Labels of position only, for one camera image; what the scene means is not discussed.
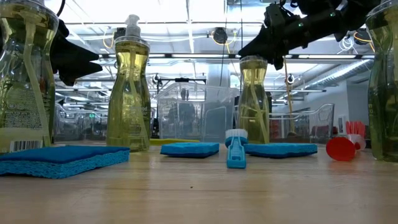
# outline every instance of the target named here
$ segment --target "plastic tub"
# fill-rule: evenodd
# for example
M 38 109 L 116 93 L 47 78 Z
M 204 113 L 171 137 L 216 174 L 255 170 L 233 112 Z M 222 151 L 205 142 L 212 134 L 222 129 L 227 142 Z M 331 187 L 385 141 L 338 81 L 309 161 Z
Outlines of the plastic tub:
M 333 134 L 334 104 L 302 113 L 270 113 L 270 142 L 323 143 Z
M 154 123 L 155 109 L 150 111 L 150 127 Z M 68 110 L 55 104 L 54 142 L 77 142 L 106 140 L 108 111 Z
M 238 95 L 235 88 L 173 83 L 156 96 L 160 138 L 224 143 Z

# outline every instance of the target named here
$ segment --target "sponge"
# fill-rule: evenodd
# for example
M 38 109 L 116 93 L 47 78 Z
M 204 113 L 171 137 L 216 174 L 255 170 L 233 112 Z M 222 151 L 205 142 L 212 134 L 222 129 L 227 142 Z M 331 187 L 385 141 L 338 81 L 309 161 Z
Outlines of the sponge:
M 252 156 L 284 159 L 289 157 L 309 156 L 318 152 L 316 144 L 272 143 L 246 144 L 246 154 Z
M 27 174 L 62 179 L 129 160 L 128 147 L 64 146 L 0 156 L 0 175 Z
M 218 143 L 178 142 L 163 145 L 160 153 L 171 157 L 206 158 L 217 154 L 219 148 Z

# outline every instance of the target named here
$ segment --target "table surface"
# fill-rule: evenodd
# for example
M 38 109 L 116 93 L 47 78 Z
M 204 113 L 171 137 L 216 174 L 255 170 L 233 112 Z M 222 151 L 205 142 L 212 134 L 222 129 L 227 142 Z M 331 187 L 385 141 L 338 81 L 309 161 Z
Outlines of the table surface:
M 397 223 L 398 164 L 369 151 L 353 162 L 317 155 L 247 156 L 226 168 L 207 159 L 149 152 L 62 180 L 0 177 L 0 223 Z

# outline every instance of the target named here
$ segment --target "white pump cap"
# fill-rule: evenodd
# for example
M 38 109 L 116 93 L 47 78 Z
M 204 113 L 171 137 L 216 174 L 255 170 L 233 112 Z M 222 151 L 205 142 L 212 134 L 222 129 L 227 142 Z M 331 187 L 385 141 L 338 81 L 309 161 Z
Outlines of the white pump cap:
M 136 36 L 140 37 L 141 36 L 141 28 L 138 26 L 138 20 L 139 16 L 137 15 L 130 15 L 127 20 L 125 21 L 125 24 L 127 24 L 126 28 L 126 36 Z

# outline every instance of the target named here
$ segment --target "dish soap bottle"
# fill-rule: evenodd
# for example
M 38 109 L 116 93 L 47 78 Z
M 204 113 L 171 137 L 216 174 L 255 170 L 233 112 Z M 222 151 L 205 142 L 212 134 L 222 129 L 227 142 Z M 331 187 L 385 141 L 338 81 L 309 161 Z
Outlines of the dish soap bottle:
M 239 128 L 248 132 L 249 143 L 269 143 L 269 106 L 264 89 L 267 60 L 248 56 L 239 64 L 244 78 L 239 99 Z
M 398 1 L 383 1 L 366 25 L 376 51 L 368 94 L 372 152 L 398 162 Z
M 58 17 L 43 1 L 0 0 L 0 154 L 50 146 Z
M 145 151 L 150 138 L 150 95 L 145 77 L 149 44 L 141 38 L 139 17 L 130 15 L 126 35 L 115 40 L 118 76 L 109 101 L 106 143 Z

